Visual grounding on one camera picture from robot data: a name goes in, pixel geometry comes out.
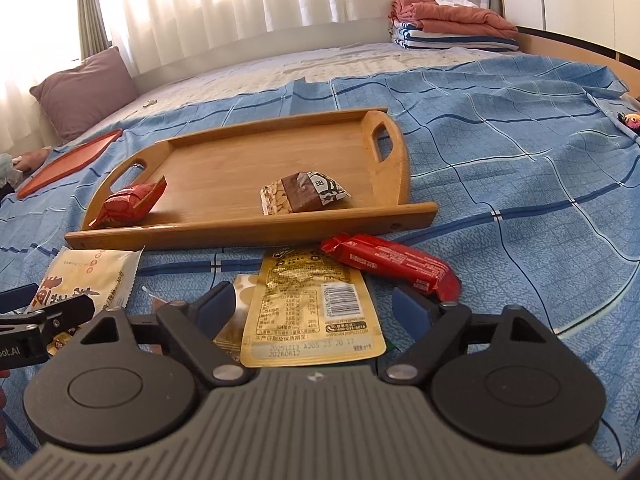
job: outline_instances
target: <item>barcode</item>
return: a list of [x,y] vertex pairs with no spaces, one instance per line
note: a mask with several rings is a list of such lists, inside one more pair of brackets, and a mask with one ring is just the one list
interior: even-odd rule
[[348,283],[325,283],[324,315],[327,318],[362,316],[362,309],[356,296],[356,288]]

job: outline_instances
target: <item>gold snack package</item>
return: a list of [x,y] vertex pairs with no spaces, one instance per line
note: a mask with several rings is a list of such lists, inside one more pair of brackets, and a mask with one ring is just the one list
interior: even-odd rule
[[[73,296],[86,294],[94,302],[95,314],[110,305],[126,306],[133,288],[142,251],[72,250],[62,248],[49,264],[27,312]],[[58,334],[47,346],[54,355],[75,329]]]
[[377,357],[385,348],[359,270],[318,248],[266,254],[242,336],[244,366],[356,361]]

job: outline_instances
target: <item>wooden tray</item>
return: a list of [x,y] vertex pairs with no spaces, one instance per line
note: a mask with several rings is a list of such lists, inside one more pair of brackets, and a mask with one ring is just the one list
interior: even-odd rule
[[[74,249],[140,250],[299,244],[339,232],[383,234],[427,227],[437,204],[408,204],[409,158],[402,132],[366,108],[276,118],[161,140],[114,168],[86,210]],[[393,147],[382,160],[378,134]],[[131,166],[140,184],[167,188],[140,226],[91,230],[111,186]],[[319,171],[353,198],[322,211],[265,216],[260,188],[297,171]]]

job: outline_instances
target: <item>wrapped candy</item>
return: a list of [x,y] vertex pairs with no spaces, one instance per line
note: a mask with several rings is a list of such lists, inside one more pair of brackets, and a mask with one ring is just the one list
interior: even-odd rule
[[372,274],[409,282],[439,301],[457,301],[460,280],[441,259],[414,248],[367,234],[339,234],[324,240],[320,248],[340,263]]
[[151,211],[165,189],[164,176],[158,182],[145,182],[121,189],[109,195],[89,227],[101,229],[134,225]]

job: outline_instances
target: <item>red candy bar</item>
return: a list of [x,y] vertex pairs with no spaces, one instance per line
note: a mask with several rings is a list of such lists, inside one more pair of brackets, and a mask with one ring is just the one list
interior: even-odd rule
[[457,301],[460,280],[441,259],[387,242],[375,236],[342,233],[328,238],[320,248],[340,263],[395,280],[405,280],[424,294],[440,301]]

